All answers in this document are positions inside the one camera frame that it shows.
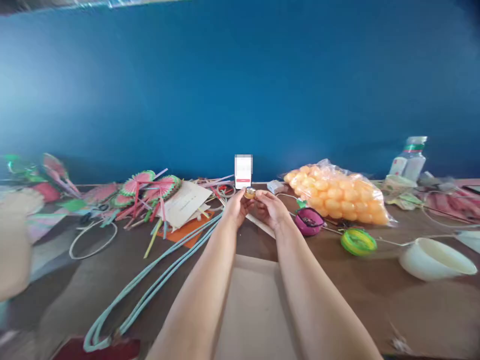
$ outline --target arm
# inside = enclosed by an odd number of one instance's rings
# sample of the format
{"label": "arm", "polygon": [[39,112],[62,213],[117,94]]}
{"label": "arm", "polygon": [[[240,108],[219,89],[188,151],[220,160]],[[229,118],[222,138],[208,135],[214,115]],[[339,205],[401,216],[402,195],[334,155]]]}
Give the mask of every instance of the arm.
{"label": "arm", "polygon": [[148,354],[156,359],[211,359],[230,284],[237,230],[254,201],[232,197],[203,254],[178,293]]}
{"label": "arm", "polygon": [[257,191],[259,215],[275,231],[280,271],[306,359],[382,357],[372,338],[310,251],[285,205]]}
{"label": "arm", "polygon": [[0,302],[29,285],[32,245],[27,216],[43,205],[43,196],[32,189],[8,193],[0,203]]}

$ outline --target orange paper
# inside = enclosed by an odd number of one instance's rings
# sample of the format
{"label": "orange paper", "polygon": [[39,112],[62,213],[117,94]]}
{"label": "orange paper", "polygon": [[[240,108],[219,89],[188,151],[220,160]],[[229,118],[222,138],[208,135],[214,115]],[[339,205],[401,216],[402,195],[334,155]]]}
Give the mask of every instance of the orange paper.
{"label": "orange paper", "polygon": [[[198,221],[196,218],[193,219],[193,220],[190,220],[189,222],[187,222],[185,225],[183,225],[181,228],[177,229],[176,231],[167,232],[166,233],[166,238],[170,241],[173,241],[174,243],[178,243],[185,236],[187,236],[188,234],[193,232],[195,229],[198,229],[203,224],[209,222],[212,219],[212,215],[214,214],[214,212],[207,210],[206,213],[208,214],[208,216],[210,216],[209,219],[207,219],[205,217],[205,215],[202,214],[200,221]],[[162,237],[164,235],[163,230],[159,230],[156,233],[156,235]],[[184,243],[183,246],[191,249],[197,243],[197,241],[199,240],[200,235],[202,235],[201,232],[198,235],[195,235],[193,238],[191,238],[186,243]]]}

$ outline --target yellow green spool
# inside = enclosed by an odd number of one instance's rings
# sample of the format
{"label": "yellow green spool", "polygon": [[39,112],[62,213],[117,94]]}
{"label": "yellow green spool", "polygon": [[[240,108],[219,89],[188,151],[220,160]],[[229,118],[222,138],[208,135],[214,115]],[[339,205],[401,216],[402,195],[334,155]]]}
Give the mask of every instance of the yellow green spool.
{"label": "yellow green spool", "polygon": [[377,250],[377,242],[368,232],[357,228],[347,229],[340,238],[341,245],[350,254],[365,256]]}

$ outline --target plastic bag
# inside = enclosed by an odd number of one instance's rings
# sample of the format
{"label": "plastic bag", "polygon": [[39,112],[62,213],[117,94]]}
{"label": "plastic bag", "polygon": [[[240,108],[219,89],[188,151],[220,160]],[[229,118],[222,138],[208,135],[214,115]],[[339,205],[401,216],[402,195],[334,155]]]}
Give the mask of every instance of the plastic bag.
{"label": "plastic bag", "polygon": [[375,185],[328,159],[292,170],[283,180],[323,217],[388,226],[397,223],[385,209],[383,194]]}

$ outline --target hand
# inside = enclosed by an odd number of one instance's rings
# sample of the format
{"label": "hand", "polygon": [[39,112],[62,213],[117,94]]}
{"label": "hand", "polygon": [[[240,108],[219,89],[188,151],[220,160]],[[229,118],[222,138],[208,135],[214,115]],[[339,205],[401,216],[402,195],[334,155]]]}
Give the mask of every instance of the hand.
{"label": "hand", "polygon": [[255,200],[258,219],[273,230],[278,229],[282,222],[292,220],[284,203],[270,191],[257,190]]}
{"label": "hand", "polygon": [[3,216],[22,216],[34,214],[44,206],[44,196],[29,187],[9,192],[0,199],[0,214]]}
{"label": "hand", "polygon": [[246,188],[237,192],[226,203],[225,210],[223,210],[222,221],[226,223],[232,223],[235,230],[238,230],[240,225],[243,224],[245,216],[255,206],[255,200],[248,200],[244,197]]}

